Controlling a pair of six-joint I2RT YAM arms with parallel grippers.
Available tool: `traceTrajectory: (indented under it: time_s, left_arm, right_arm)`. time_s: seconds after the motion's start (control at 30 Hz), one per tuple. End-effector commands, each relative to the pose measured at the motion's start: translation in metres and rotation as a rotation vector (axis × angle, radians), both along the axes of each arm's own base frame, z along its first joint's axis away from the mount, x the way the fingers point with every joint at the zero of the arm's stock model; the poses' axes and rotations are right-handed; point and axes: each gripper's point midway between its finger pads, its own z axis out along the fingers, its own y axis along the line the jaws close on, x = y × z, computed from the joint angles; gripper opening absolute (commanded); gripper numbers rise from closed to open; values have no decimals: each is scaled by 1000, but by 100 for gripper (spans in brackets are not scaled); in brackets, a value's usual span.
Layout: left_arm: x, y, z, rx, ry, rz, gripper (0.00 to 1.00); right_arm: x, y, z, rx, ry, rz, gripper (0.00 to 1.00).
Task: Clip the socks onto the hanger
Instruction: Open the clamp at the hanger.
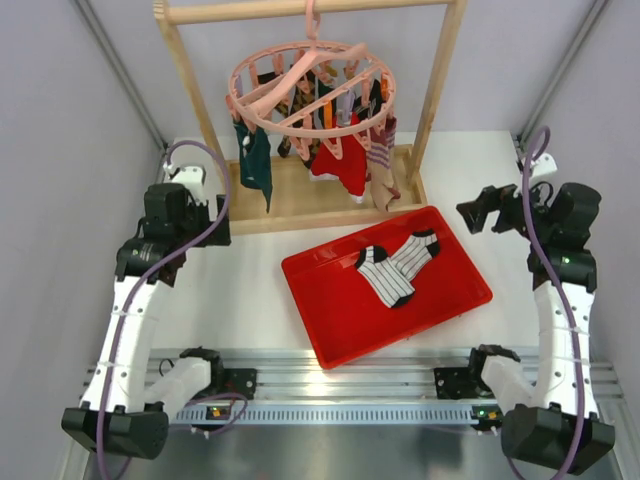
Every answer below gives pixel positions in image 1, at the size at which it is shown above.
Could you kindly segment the pink round clip hanger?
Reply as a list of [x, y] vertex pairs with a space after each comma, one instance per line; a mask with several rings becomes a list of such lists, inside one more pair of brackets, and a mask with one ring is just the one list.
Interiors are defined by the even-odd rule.
[[303, 160], [314, 142], [337, 160], [345, 138], [369, 150], [371, 131], [380, 132], [394, 115], [393, 73], [364, 42], [320, 41], [313, 1], [305, 23], [306, 41], [266, 48], [236, 67], [225, 97], [232, 118], [252, 133], [261, 128], [287, 137]]

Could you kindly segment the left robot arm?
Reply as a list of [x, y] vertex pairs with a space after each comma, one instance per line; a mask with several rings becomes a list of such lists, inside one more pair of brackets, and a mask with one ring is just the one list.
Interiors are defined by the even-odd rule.
[[177, 413], [225, 388], [220, 353], [203, 347], [184, 350], [160, 380], [145, 384], [155, 329], [187, 251], [231, 243], [224, 195], [216, 206], [210, 218], [209, 202], [195, 185], [159, 183], [145, 192], [136, 234], [116, 255], [111, 320], [94, 374], [79, 406], [65, 409], [61, 419], [85, 449], [154, 459]]

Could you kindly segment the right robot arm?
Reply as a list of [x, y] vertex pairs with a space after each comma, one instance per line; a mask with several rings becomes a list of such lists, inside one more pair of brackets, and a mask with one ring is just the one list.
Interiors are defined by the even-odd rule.
[[466, 382], [476, 395], [497, 401], [501, 447], [510, 461], [581, 475], [615, 444], [614, 427], [599, 417], [590, 377], [597, 265], [586, 243], [602, 197], [569, 182], [552, 200], [541, 201], [538, 186], [529, 198], [526, 214], [516, 185], [488, 186], [456, 207], [471, 233], [481, 232], [488, 214], [497, 212], [493, 232], [537, 236], [527, 258], [539, 321], [537, 376], [527, 379], [514, 351], [482, 344], [471, 351]]

